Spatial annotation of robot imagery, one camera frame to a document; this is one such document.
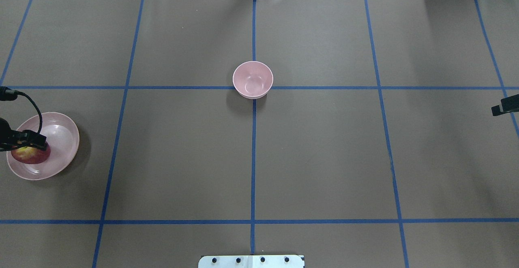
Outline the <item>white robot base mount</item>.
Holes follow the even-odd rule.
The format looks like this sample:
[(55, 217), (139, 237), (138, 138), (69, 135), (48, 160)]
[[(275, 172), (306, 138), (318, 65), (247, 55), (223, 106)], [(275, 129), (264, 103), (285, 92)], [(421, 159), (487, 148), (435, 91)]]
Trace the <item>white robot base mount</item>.
[(303, 255), (206, 255), (199, 268), (304, 268)]

